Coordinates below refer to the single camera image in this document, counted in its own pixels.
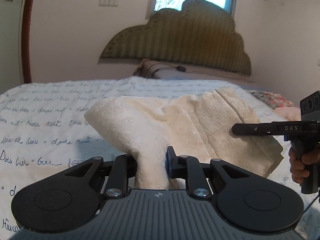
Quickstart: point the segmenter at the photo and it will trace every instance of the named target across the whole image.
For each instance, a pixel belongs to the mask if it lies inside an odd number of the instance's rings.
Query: bed sheet
[[[88,158],[105,161],[122,154],[111,147],[84,119],[96,101],[110,96],[177,98],[231,87],[257,113],[261,122],[284,121],[263,102],[241,87],[219,80],[157,80],[130,77],[124,80],[77,81],[25,84],[0,95],[0,239],[8,239],[18,228],[11,214],[13,196],[23,187],[74,166]],[[300,193],[289,172],[289,142],[283,146],[284,160],[269,179]],[[301,195],[307,206],[315,195]],[[297,231],[316,239],[320,228],[318,201],[305,213]]]

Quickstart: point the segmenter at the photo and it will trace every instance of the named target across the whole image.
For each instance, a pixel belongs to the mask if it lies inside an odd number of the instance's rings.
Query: wall switch panel
[[[118,6],[118,0],[110,0],[110,6]]]
[[[118,6],[118,0],[100,0],[99,6]]]
[[[110,0],[100,0],[99,6],[109,6]]]

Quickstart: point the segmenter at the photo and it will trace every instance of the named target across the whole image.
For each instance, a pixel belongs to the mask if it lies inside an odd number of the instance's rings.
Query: human hand
[[[309,176],[309,171],[305,169],[305,165],[318,163],[320,161],[320,148],[316,147],[311,152],[304,154],[302,160],[297,160],[297,155],[292,147],[289,150],[290,156],[290,172],[292,174],[292,180],[295,183],[301,184],[304,178]]]

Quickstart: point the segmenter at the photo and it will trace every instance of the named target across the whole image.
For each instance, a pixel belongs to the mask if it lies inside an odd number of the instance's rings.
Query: wooden door frame
[[[31,10],[33,0],[25,0],[22,15],[22,28],[21,28],[21,59],[22,59],[22,72],[25,83],[31,83],[31,69],[30,69],[30,23],[31,23]]]

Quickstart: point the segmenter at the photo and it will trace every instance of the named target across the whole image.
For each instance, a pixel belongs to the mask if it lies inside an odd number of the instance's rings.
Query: folded towel
[[[283,159],[271,137],[238,137],[235,123],[259,123],[253,109],[230,88],[177,99],[111,97],[95,103],[84,117],[116,149],[138,163],[134,187],[174,189],[181,181],[168,178],[165,152],[190,155],[209,163],[220,158],[267,177]]]

